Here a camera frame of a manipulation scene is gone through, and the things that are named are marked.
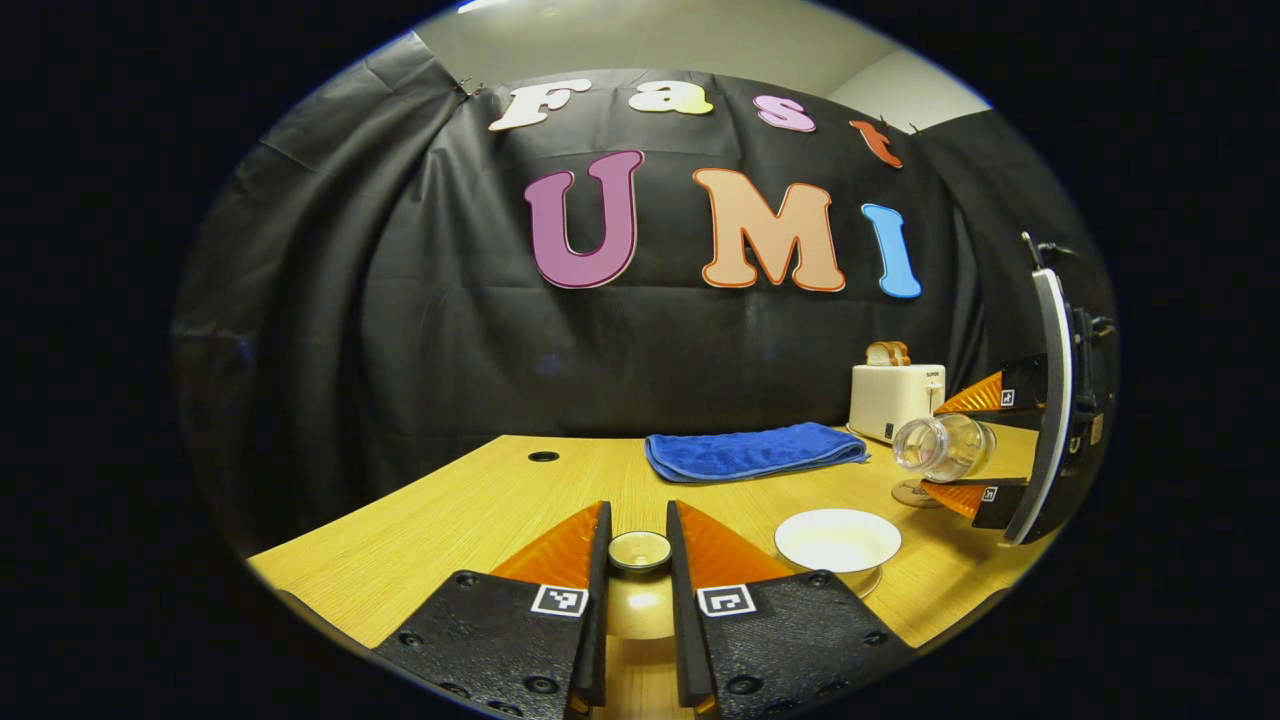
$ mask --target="blue towel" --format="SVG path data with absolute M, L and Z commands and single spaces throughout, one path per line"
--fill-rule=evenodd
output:
M 649 436 L 644 454 L 673 483 L 744 480 L 870 457 L 860 438 L 818 423 L 758 433 Z

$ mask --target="orange letter m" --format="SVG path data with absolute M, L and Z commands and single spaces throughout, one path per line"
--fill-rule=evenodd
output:
M 756 272 L 746 261 L 742 242 L 751 243 L 755 256 L 773 284 L 781 284 L 800 247 L 800 263 L 791 279 L 805 290 L 837 292 L 845 275 L 836 266 L 827 208 L 831 196 L 820 187 L 792 183 L 777 215 L 751 181 L 742 173 L 703 168 L 694 182 L 707 188 L 712 200 L 716 228 L 716 255 L 703 268 L 703 279 L 717 287 L 749 287 Z

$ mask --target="orange finger pad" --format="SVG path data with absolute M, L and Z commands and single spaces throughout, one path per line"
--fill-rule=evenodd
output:
M 933 483 L 920 483 L 924 492 L 929 493 L 946 507 L 955 510 L 965 518 L 973 520 L 978 516 L 978 505 L 982 502 L 984 486 L 937 486 Z
M 795 573 L 710 515 L 676 501 L 685 532 L 689 579 L 698 588 L 717 588 L 786 578 Z
M 603 502 L 596 502 L 571 515 L 508 557 L 492 574 L 508 580 L 585 589 L 602 506 Z
M 1000 410 L 1000 388 L 1004 373 L 996 373 L 989 378 L 961 389 L 954 397 L 938 405 L 934 415 L 945 413 L 977 413 L 980 410 Z

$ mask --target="glass jar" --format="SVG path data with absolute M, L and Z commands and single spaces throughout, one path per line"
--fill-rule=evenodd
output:
M 996 433 L 966 415 L 919 418 L 893 438 L 893 459 L 904 470 L 946 483 L 977 473 L 996 450 Z

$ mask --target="white plate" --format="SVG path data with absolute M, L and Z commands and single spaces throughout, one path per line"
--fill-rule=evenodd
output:
M 787 518 L 773 542 L 783 557 L 810 570 L 859 573 L 883 565 L 902 547 L 892 523 L 863 512 L 831 507 Z

